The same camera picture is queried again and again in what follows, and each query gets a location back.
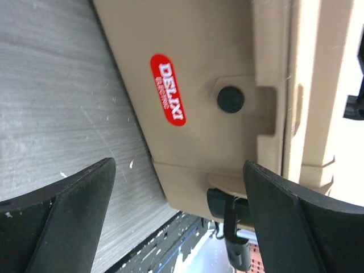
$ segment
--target black plastic part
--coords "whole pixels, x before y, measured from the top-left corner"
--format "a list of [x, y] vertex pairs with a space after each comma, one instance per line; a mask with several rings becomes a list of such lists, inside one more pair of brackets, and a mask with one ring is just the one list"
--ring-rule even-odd
[[[219, 189], [208, 189], [207, 203], [213, 217], [224, 219], [225, 202], [228, 194]], [[238, 221], [242, 224], [252, 225], [253, 219], [249, 211], [248, 201], [243, 198], [235, 199], [234, 209]]]
[[[364, 33], [359, 47], [358, 59], [362, 72], [364, 73]], [[344, 118], [353, 119], [355, 121], [364, 120], [364, 77], [362, 79], [359, 95], [348, 96]]]
[[214, 222], [215, 223], [215, 230], [214, 232], [211, 234], [211, 238], [213, 235], [215, 235], [215, 238], [217, 240], [222, 240], [225, 239], [225, 235], [222, 233], [222, 235], [218, 236], [219, 232], [220, 232], [220, 226], [218, 222]]
[[224, 215], [224, 235], [227, 257], [230, 264], [238, 270], [250, 269], [250, 244], [246, 238], [237, 236], [238, 216], [235, 211], [235, 197], [226, 196]]
[[249, 207], [266, 272], [362, 272], [364, 208], [247, 161]]
[[177, 257], [185, 261], [207, 230], [207, 220], [178, 212], [106, 273], [174, 272]]
[[115, 160], [0, 202], [0, 272], [90, 272]]
[[217, 96], [217, 104], [227, 113], [236, 113], [242, 109], [245, 97], [240, 89], [234, 86], [227, 86], [220, 90]]

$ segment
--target black rubber plug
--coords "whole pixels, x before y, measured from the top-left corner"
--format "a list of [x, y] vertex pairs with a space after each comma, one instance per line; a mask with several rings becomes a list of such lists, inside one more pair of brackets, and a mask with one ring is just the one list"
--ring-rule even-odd
[[220, 90], [217, 96], [217, 104], [221, 110], [227, 113], [236, 113], [242, 109], [245, 97], [240, 89], [234, 86], [227, 86]]

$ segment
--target gray metal surface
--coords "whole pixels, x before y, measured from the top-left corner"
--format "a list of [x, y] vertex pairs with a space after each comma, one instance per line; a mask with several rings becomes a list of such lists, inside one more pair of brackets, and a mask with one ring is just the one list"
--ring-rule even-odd
[[184, 268], [184, 264], [180, 267], [182, 270], [176, 270], [173, 273], [231, 273], [231, 265], [229, 263], [228, 254], [226, 252], [225, 240], [217, 240], [215, 236], [209, 238], [209, 233], [202, 239], [202, 245], [197, 245], [191, 252], [191, 261], [188, 257], [186, 263], [187, 268]]
[[172, 217], [88, 0], [0, 0], [0, 201], [112, 156], [93, 272]]

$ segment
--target scratch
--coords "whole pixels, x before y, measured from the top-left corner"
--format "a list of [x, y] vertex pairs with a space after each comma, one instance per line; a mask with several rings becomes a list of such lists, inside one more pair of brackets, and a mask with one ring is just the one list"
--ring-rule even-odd
[[12, 182], [11, 182], [11, 190], [13, 191], [14, 189], [15, 189], [15, 185], [14, 185], [14, 176], [15, 176], [15, 168], [13, 169], [13, 180], [12, 180]]
[[[106, 145], [107, 149], [109, 150], [109, 152], [111, 153], [111, 155], [113, 156], [113, 158], [116, 158], [114, 152], [110, 149], [109, 144], [107, 143], [106, 139], [104, 138], [104, 136], [101, 134], [100, 130], [98, 128], [96, 128], [95, 124], [93, 123], [92, 119], [90, 118], [89, 114], [86, 112], [86, 110], [82, 107], [80, 107], [81, 111], [84, 113], [84, 115], [87, 117], [87, 119], [89, 120], [89, 122], [91, 123], [92, 127], [96, 130], [96, 132], [98, 133], [99, 137], [101, 138], [102, 142]], [[121, 169], [121, 175], [124, 177], [125, 182], [127, 182], [126, 176], [124, 171]]]

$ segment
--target beige plastic housing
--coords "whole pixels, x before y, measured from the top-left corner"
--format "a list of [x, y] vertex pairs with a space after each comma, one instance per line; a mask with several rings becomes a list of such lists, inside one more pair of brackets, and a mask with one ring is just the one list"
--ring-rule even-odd
[[[94, 0], [170, 206], [217, 220], [207, 190], [246, 198], [247, 159], [329, 192], [360, 1]], [[150, 66], [157, 53], [173, 62], [184, 126], [164, 115]], [[245, 95], [234, 114], [217, 104], [231, 85]]]

